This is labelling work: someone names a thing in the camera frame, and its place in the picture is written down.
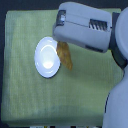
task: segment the orange object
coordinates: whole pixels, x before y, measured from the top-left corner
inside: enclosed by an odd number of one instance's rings
[[[58,42],[56,51],[61,63],[66,66],[69,70],[72,70],[73,64],[68,44],[65,42]]]

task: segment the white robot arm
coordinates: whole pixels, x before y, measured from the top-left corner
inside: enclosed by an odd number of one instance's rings
[[[128,8],[112,17],[103,10],[63,3],[53,26],[53,38],[97,52],[112,51],[124,77],[107,97],[103,128],[128,128]]]

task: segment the white bowl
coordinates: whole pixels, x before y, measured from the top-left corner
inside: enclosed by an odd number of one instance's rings
[[[52,77],[60,67],[60,59],[56,52],[57,42],[52,37],[45,37],[35,50],[35,66],[40,75]]]

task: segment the fabric texture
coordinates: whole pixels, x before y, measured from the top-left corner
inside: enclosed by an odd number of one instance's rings
[[[39,75],[35,49],[43,37],[52,36],[56,15],[57,10],[6,15],[1,118],[10,126],[100,126],[107,95],[123,77],[110,51],[102,54],[70,43],[72,71],[61,65],[50,79]]]

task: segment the green cloth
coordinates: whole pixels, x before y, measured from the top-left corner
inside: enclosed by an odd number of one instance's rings
[[[6,15],[1,118],[10,126],[100,126],[106,97],[122,79],[110,51],[101,54],[73,44],[69,44],[72,71],[61,65],[50,79],[39,75],[35,49],[43,37],[52,36],[56,15],[57,10]]]

